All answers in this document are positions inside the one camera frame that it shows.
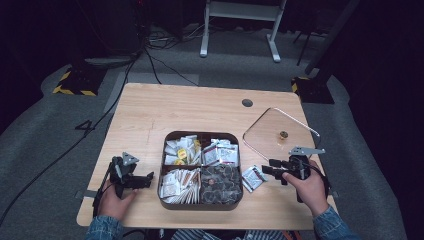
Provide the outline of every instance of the human hand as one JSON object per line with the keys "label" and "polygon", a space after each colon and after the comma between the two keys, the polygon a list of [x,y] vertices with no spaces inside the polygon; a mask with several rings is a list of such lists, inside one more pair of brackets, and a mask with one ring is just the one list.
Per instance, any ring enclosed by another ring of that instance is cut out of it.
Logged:
{"label": "human hand", "polygon": [[134,189],[126,198],[120,199],[116,196],[115,185],[111,185],[110,180],[107,180],[103,186],[103,191],[103,196],[100,199],[98,215],[105,215],[122,221],[128,206],[137,195],[138,189]]}
{"label": "human hand", "polygon": [[[310,160],[309,164],[319,169],[315,161]],[[283,173],[283,178],[296,188],[299,197],[309,207],[314,217],[328,209],[324,182],[316,171],[311,169],[311,175],[305,180],[300,180],[287,172]]]}

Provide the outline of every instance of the wooden table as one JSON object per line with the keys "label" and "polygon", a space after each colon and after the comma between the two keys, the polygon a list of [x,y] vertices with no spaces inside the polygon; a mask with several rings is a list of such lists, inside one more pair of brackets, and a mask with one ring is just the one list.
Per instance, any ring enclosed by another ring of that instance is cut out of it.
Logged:
{"label": "wooden table", "polygon": [[[250,99],[253,106],[243,106],[243,99]],[[125,151],[140,159],[134,175],[145,176],[154,171],[155,177],[150,188],[139,191],[123,220],[124,226],[313,229],[311,213],[305,204],[296,201],[294,187],[282,186],[271,176],[269,182],[253,193],[244,189],[243,199],[231,211],[167,210],[160,204],[158,175],[168,133],[178,130],[231,133],[239,141],[241,169],[244,171],[254,164],[267,164],[243,144],[242,138],[269,107],[278,107],[306,123],[299,98],[294,93],[129,83],[123,90],[88,190],[99,188],[112,157],[121,156]],[[299,145],[311,143],[311,135],[305,134]],[[317,155],[311,159],[319,162]],[[328,200],[335,207],[331,196]],[[79,225],[90,224],[92,202],[92,198],[84,198],[77,216]]]}

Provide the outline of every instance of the cable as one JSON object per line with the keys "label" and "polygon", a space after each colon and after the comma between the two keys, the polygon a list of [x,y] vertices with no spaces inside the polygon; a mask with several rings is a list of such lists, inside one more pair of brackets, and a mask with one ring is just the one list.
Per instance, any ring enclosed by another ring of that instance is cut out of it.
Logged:
{"label": "cable", "polygon": [[155,74],[156,80],[158,81],[159,84],[162,84],[162,82],[158,78],[158,75],[156,74],[156,69],[152,61],[152,56],[150,56],[150,53],[147,51],[146,48],[144,48],[144,51],[146,52],[147,56],[149,56],[150,64],[152,65],[152,70],[153,70],[153,73]]}
{"label": "cable", "polygon": [[105,190],[102,190],[102,193],[105,193],[110,187],[112,187],[112,185],[115,185],[116,183],[110,183]]}
{"label": "cable", "polygon": [[318,173],[318,175],[321,177],[322,181],[324,182],[325,194],[328,196],[328,191],[331,188],[330,180],[328,180],[328,178],[326,176],[324,176],[324,174],[322,174],[322,172],[319,168],[312,166],[311,164],[304,163],[303,161],[300,161],[300,163],[302,163],[303,166],[309,167],[309,168],[311,168],[312,170],[314,170],[315,172]]}
{"label": "cable", "polygon": [[[212,22],[212,20],[214,20],[215,18],[216,18],[216,17],[211,18],[211,19],[209,20],[209,23],[210,23],[210,22]],[[180,40],[178,40],[178,39],[177,39],[177,38],[175,38],[175,37],[167,36],[165,33],[161,32],[161,31],[155,31],[155,32],[153,32],[153,33],[154,33],[155,35],[157,35],[157,37],[155,37],[154,39],[150,39],[150,38],[148,38],[148,39],[147,39],[147,44],[146,44],[146,46],[147,46],[148,48],[150,48],[150,49],[154,49],[154,50],[162,50],[162,49],[170,49],[170,48],[173,48],[173,47],[175,47],[177,44],[180,44],[180,43],[186,43],[186,42],[192,41],[192,40],[194,40],[194,39],[196,39],[196,38],[203,37],[203,34],[195,35],[195,36],[192,36],[192,35],[194,35],[194,34],[195,34],[196,32],[198,32],[199,30],[202,30],[202,31],[203,31],[202,27],[204,27],[204,26],[205,26],[205,24],[202,24],[202,25],[198,26],[197,28],[195,28],[194,30],[190,31],[190,32],[189,32],[189,34],[188,34],[187,36],[183,36],[183,37],[182,37],[182,40],[181,40],[181,41],[180,41]],[[152,42],[155,42],[155,41],[165,41],[165,44],[164,44],[163,46],[153,45],[153,44],[152,44]]]}
{"label": "cable", "polygon": [[112,106],[106,111],[106,113],[103,114],[103,116],[94,124],[94,126],[92,128],[89,128],[84,135],[78,139],[70,148],[68,148],[68,150],[66,150],[64,153],[62,153],[56,160],[54,160],[53,162],[51,162],[46,168],[44,168],[40,173],[38,173],[29,183],[27,183],[27,185],[25,185],[25,187],[15,196],[15,198],[9,203],[9,205],[7,206],[6,210],[3,212],[1,218],[0,218],[0,227],[3,225],[4,219],[6,218],[8,212],[10,211],[10,209],[12,208],[12,206],[15,204],[15,202],[18,200],[18,198],[38,179],[40,178],[47,170],[49,170],[53,165],[55,165],[57,162],[59,162],[63,157],[65,157],[70,151],[72,151],[82,140],[84,140],[96,127],[97,125],[99,125],[99,123],[106,117],[106,115],[112,110],[113,106],[118,102],[122,91],[124,89],[125,86],[125,82],[128,80],[128,74],[132,68],[132,66],[135,63],[135,60],[128,65],[127,69],[125,70],[125,80],[124,83],[122,84],[121,90],[119,92],[118,97],[116,98],[116,100],[114,101],[114,103],[112,104]]}
{"label": "cable", "polygon": [[176,74],[178,74],[180,77],[182,77],[182,78],[184,78],[185,80],[187,80],[188,82],[190,82],[190,83],[192,83],[193,85],[195,85],[195,86],[199,86],[199,85],[197,85],[196,83],[194,83],[194,82],[192,82],[191,80],[189,80],[188,78],[186,78],[186,77],[184,77],[183,75],[181,75],[177,70],[175,70],[175,69],[173,69],[172,67],[170,67],[170,66],[168,66],[168,65],[166,65],[163,61],[161,61],[161,60],[159,60],[159,59],[157,59],[157,58],[155,58],[155,57],[152,57],[151,56],[151,58],[152,59],[154,59],[154,60],[156,60],[156,61],[158,61],[158,62],[160,62],[160,63],[162,63],[165,67],[167,67],[167,68],[169,68],[169,69],[171,69],[173,72],[175,72]]}
{"label": "cable", "polygon": [[145,232],[145,231],[143,231],[143,230],[141,230],[141,229],[134,229],[134,230],[131,230],[131,231],[129,231],[129,232],[126,232],[126,233],[123,235],[123,237],[127,237],[128,235],[133,234],[133,233],[136,233],[136,232],[139,232],[139,233],[143,234],[143,239],[145,239],[145,240],[147,239],[147,238],[146,238],[146,236],[147,236],[146,232]]}

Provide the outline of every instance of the hazard tape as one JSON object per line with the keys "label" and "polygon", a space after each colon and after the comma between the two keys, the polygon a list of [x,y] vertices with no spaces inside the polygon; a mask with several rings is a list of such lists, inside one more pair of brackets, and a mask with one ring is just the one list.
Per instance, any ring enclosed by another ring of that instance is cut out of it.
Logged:
{"label": "hazard tape", "polygon": [[307,77],[294,77],[294,78],[292,78],[292,80],[291,80],[291,86],[292,86],[292,91],[297,95],[297,96],[299,96],[299,98],[300,98],[300,95],[299,95],[299,88],[297,87],[297,84],[296,84],[296,82],[297,81],[299,81],[299,80],[303,80],[303,81],[307,81],[307,80],[310,80],[310,78],[307,78]]}
{"label": "hazard tape", "polygon": [[79,85],[76,79],[72,78],[72,68],[68,68],[57,86],[53,89],[53,93],[63,93],[69,95],[86,95],[97,96],[97,89],[85,89],[87,86]]}

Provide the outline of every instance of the white stand leg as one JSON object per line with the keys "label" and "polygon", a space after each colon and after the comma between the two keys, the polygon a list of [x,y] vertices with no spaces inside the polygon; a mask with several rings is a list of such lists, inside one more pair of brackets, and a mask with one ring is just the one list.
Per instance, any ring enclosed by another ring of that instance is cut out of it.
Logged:
{"label": "white stand leg", "polygon": [[208,44],[209,44],[209,11],[210,11],[210,0],[206,2],[205,8],[205,29],[203,31],[202,46],[200,47],[200,57],[206,57],[208,55]]}
{"label": "white stand leg", "polygon": [[272,58],[274,59],[274,62],[277,62],[277,63],[281,62],[281,58],[280,58],[280,54],[278,53],[277,46],[275,45],[274,40],[278,32],[278,27],[280,26],[281,17],[283,16],[285,6],[286,6],[286,0],[282,0],[280,5],[280,10],[278,11],[277,18],[275,19],[275,22],[274,22],[274,27],[272,28],[272,35],[271,34],[266,35],[266,40],[268,42],[269,49],[271,50]]}

